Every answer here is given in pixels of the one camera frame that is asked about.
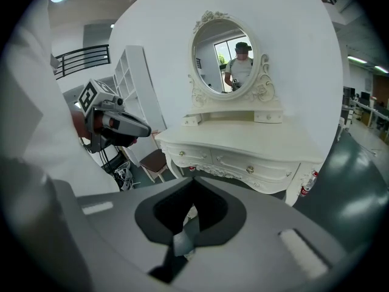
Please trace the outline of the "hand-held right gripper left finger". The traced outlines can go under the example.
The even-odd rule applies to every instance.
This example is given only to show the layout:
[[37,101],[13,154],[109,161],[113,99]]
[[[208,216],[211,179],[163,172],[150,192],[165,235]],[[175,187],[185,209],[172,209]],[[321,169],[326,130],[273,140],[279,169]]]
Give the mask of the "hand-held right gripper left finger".
[[175,233],[189,211],[192,178],[150,187],[79,197],[92,236],[83,251],[92,256],[94,284],[102,291],[193,291],[179,277],[188,260],[175,255]]

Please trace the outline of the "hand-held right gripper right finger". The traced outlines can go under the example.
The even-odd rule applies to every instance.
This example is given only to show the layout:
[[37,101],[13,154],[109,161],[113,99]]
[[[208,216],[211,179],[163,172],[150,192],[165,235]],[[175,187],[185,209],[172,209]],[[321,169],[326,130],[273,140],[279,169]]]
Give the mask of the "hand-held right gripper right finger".
[[317,223],[284,201],[227,182],[205,178],[239,199],[247,217],[241,230],[221,246],[195,250],[182,270],[186,291],[320,291],[326,277],[310,279],[290,250],[293,241],[279,234],[295,229],[308,245],[298,250],[305,258],[314,251],[329,271],[345,257],[342,245]]

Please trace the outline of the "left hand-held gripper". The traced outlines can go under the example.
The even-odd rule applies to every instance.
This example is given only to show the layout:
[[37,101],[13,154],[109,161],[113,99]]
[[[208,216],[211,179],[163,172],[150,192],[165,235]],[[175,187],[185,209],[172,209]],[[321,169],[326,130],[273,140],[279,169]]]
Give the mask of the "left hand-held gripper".
[[123,99],[105,83],[90,79],[84,86],[78,104],[91,134],[84,147],[90,153],[100,152],[113,144],[116,134],[148,137],[151,127],[136,116],[123,111]]

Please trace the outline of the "person's left hand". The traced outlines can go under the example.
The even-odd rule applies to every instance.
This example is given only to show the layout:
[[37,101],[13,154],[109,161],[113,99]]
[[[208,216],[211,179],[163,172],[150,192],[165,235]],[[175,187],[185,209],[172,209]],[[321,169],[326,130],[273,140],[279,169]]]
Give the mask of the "person's left hand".
[[104,128],[101,131],[101,135],[108,141],[109,145],[129,147],[137,142],[137,138],[134,136],[117,133],[108,128]]

